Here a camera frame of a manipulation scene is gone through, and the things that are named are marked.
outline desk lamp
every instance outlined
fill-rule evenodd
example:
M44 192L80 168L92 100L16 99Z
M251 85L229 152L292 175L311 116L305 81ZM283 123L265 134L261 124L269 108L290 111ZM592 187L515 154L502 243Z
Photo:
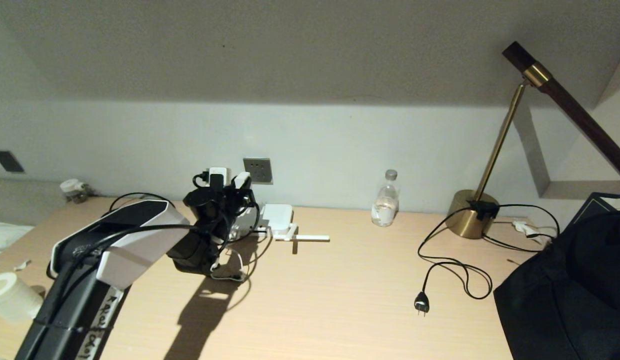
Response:
M559 105L573 123L588 137L591 143L605 156L608 162L620 174L620 147L598 125L598 123L585 111L585 109L570 95L566 89L552 76L541 63L539 63L518 42L514 41L502 54L523 75L523 82L516 87L514 96L509 105L508 113L501 125L499 136L483 171L479 187L475 191L465 189L457 191L452 198L452 204L448 215L452 215L445 225L454 234L466 239L481 239L488 232L499 210L499 203L495 198L486 194L488 178L495 167L499 152L504 145L508 129L512 123L517 107L525 89L528 86L537 88L547 94Z

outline bottle cap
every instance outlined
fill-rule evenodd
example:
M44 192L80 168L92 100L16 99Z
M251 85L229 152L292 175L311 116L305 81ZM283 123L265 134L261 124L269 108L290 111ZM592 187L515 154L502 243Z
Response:
M387 170L385 172L385 179L386 180L397 180L397 171L396 170Z

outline wooden desk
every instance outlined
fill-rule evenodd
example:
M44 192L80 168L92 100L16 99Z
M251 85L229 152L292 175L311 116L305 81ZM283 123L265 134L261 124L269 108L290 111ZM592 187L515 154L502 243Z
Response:
M50 289L45 266L52 245L92 223L110 202L70 203L2 253L0 272L31 259L19 276ZM182 203L177 208L193 221ZM250 280L240 285L180 273L163 257L132 285L101 358L510 359L493 296L473 300L445 269L434 269L428 280L427 316L413 307L430 266L417 257L417 247L442 219L402 212L392 226L381 228L365 210L296 207L301 232L328 234L331 242L300 242L293 254L292 243L272 241L250 264ZM506 223L495 223L490 235L533 245ZM244 241L243 251L250 253L258 248L260 254L268 244ZM530 257L449 230L436 235L424 253L479 266L495 286L516 267L507 259L520 264ZM486 284L473 275L470 289L478 294ZM0 319L0 358L15 357L29 325Z

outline power plug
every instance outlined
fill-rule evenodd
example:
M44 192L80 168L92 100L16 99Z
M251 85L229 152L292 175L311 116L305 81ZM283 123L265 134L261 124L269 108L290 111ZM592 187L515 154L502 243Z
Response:
M425 292L419 292L417 297L414 299L414 308L421 314L423 312L423 317L426 316L426 313L430 311L430 301L428 300L428 296L426 296Z

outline black bag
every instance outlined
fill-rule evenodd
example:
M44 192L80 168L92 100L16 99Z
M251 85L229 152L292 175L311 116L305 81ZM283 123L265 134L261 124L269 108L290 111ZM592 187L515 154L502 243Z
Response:
M571 225L494 300L515 360L620 360L620 211Z

